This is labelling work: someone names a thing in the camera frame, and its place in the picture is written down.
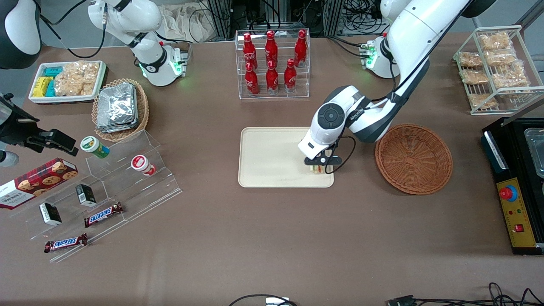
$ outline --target small black box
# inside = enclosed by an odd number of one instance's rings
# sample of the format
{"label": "small black box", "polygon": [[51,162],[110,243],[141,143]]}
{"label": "small black box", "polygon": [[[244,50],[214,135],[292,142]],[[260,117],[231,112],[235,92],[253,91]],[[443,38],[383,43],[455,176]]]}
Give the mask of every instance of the small black box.
{"label": "small black box", "polygon": [[91,187],[79,184],[76,186],[76,193],[81,205],[89,207],[96,205],[95,195],[92,193]]}
{"label": "small black box", "polygon": [[40,204],[40,212],[46,224],[57,226],[62,223],[59,210],[54,205],[49,203]]}

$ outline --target red and white cup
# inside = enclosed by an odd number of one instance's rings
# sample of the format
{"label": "red and white cup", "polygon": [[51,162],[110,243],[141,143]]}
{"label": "red and white cup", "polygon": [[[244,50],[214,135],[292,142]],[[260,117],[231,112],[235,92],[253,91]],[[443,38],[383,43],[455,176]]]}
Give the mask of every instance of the red and white cup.
{"label": "red and white cup", "polygon": [[155,166],[152,165],[147,157],[143,155],[136,155],[132,158],[132,169],[141,172],[143,175],[150,176],[155,173]]}

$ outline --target red emergency stop button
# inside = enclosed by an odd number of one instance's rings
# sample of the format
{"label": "red emergency stop button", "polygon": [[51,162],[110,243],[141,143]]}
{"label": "red emergency stop button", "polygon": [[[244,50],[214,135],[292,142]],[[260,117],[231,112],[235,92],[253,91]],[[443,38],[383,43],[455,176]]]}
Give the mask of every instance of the red emergency stop button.
{"label": "red emergency stop button", "polygon": [[499,190],[499,196],[501,199],[513,202],[517,199],[517,189],[512,185],[508,185]]}

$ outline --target coca-cola bottle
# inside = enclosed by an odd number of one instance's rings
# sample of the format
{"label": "coca-cola bottle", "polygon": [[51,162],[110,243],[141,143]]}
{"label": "coca-cola bottle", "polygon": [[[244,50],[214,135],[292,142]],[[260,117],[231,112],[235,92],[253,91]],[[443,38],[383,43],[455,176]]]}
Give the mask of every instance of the coca-cola bottle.
{"label": "coca-cola bottle", "polygon": [[277,44],[274,40],[274,31],[267,32],[267,43],[264,44],[264,52],[267,62],[273,60],[277,67]]}
{"label": "coca-cola bottle", "polygon": [[248,88],[250,97],[256,97],[259,94],[257,74],[253,71],[253,64],[251,63],[245,63],[245,85]]}
{"label": "coca-cola bottle", "polygon": [[306,30],[299,31],[299,38],[295,43],[295,66],[304,67],[306,65],[306,51],[308,43],[306,42]]}
{"label": "coca-cola bottle", "polygon": [[279,91],[278,86],[278,76],[276,71],[276,64],[273,60],[267,62],[268,71],[267,71],[267,90],[269,95],[276,95]]}
{"label": "coca-cola bottle", "polygon": [[251,63],[253,69],[257,70],[257,51],[253,42],[251,42],[251,35],[249,33],[244,33],[244,59],[246,63]]}
{"label": "coca-cola bottle", "polygon": [[295,69],[295,60],[289,58],[287,60],[287,68],[285,68],[284,82],[285,82],[285,92],[292,94],[295,92],[296,85],[296,69]]}

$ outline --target yellow package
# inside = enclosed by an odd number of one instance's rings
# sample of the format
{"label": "yellow package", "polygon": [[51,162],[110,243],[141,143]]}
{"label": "yellow package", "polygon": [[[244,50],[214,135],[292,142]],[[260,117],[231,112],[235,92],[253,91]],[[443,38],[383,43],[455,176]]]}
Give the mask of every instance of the yellow package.
{"label": "yellow package", "polygon": [[53,80],[53,77],[39,77],[36,81],[36,86],[32,90],[33,97],[45,97],[47,86]]}

